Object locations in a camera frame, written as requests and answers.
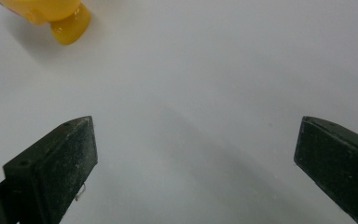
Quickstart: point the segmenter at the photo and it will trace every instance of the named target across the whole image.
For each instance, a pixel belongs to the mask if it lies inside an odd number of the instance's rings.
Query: white surface
[[[296,166],[301,117],[358,132],[358,1],[85,0],[55,43],[0,6],[2,165],[92,115],[71,223],[354,223]]]

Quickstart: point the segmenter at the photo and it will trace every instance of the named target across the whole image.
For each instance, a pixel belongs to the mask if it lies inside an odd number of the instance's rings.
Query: yellow object
[[[90,12],[80,0],[0,0],[0,4],[32,24],[50,23],[56,40],[72,44],[86,31]]]

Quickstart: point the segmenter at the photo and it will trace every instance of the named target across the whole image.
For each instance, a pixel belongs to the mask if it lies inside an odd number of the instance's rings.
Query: yellow plastic bottle
[[[0,0],[0,4],[32,24],[48,21],[54,37],[63,45],[78,40],[90,23],[90,12],[80,0]]]

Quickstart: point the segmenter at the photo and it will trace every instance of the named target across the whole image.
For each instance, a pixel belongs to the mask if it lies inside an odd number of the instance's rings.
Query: white backdrop
[[[302,116],[358,133],[358,1],[85,0],[61,46],[0,6],[2,166],[92,115],[62,224],[354,223],[293,162]]]

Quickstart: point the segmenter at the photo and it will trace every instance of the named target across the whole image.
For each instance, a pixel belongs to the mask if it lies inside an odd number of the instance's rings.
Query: white table
[[[302,116],[358,133],[358,1],[85,0],[61,46],[0,6],[2,166],[92,115],[71,223],[354,223],[293,162]]]

